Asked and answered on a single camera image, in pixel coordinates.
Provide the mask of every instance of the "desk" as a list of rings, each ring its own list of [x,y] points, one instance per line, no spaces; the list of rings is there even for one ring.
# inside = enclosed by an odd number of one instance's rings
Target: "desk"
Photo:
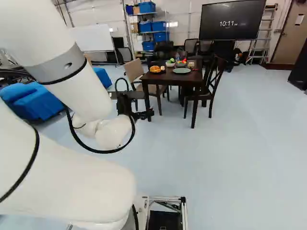
[[[150,109],[148,85],[178,85],[178,86],[190,86],[195,87],[195,92],[199,93],[202,86],[202,73],[198,71],[192,71],[188,74],[175,74],[173,68],[166,68],[166,73],[154,74],[147,72],[141,79],[143,91],[145,93],[145,105],[146,110]],[[191,128],[195,127],[196,113],[197,113],[198,98],[195,97],[193,104],[193,115]]]

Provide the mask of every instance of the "tv screen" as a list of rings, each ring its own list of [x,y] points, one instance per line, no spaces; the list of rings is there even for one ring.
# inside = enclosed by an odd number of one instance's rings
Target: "tv screen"
[[[203,5],[199,39],[255,39],[264,7],[265,0],[242,0]]]

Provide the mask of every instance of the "clock display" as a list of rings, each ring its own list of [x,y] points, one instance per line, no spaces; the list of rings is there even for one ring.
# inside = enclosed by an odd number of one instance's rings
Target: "clock display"
[[[229,28],[230,26],[237,26],[238,23],[235,23],[234,21],[222,21],[220,22],[220,26],[224,26],[226,28]]]

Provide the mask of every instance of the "blue storage bin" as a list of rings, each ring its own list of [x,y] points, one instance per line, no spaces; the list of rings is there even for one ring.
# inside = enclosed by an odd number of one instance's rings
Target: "blue storage bin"
[[[152,31],[152,23],[151,22],[140,22],[139,30],[141,33],[151,32]]]
[[[169,40],[169,32],[160,32],[153,35],[155,42],[163,42]]]
[[[166,30],[166,22],[152,22],[152,29],[153,31],[165,31]]]
[[[150,2],[141,2],[139,3],[140,13],[150,13],[155,12],[155,3]]]
[[[144,51],[154,50],[154,42],[143,42],[142,46]]]
[[[128,15],[133,15],[133,6],[126,5],[126,12]]]

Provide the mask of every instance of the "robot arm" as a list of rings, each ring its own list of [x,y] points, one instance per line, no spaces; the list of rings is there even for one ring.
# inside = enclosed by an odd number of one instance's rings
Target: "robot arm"
[[[104,121],[107,91],[50,0],[3,0],[0,46],[75,112],[100,144],[117,146],[128,116]],[[0,100],[0,214],[48,217],[88,229],[119,230],[136,193],[126,169],[64,148],[38,134]]]
[[[0,28],[0,47],[73,110],[76,127],[93,122],[78,131],[106,150],[120,145],[130,119],[103,121],[112,109],[109,95],[50,0],[2,1]]]

